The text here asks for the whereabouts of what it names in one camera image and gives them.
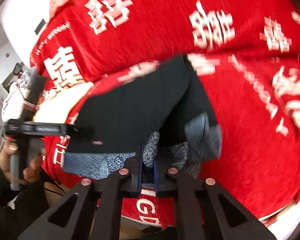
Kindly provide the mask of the person's left hand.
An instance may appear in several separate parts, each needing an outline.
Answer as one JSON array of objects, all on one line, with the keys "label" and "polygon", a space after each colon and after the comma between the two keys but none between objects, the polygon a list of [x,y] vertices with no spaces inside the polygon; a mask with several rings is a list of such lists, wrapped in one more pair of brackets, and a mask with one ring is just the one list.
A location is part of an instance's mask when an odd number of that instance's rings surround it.
[{"label": "person's left hand", "polygon": [[23,185],[36,182],[40,177],[43,156],[47,154],[46,148],[43,147],[39,152],[37,151],[36,156],[30,161],[29,166],[23,170],[23,180],[17,180],[10,173],[10,158],[16,154],[17,149],[18,146],[11,141],[5,141],[3,144],[3,148],[0,152],[0,169],[4,174],[4,177],[9,182],[17,181]]}]

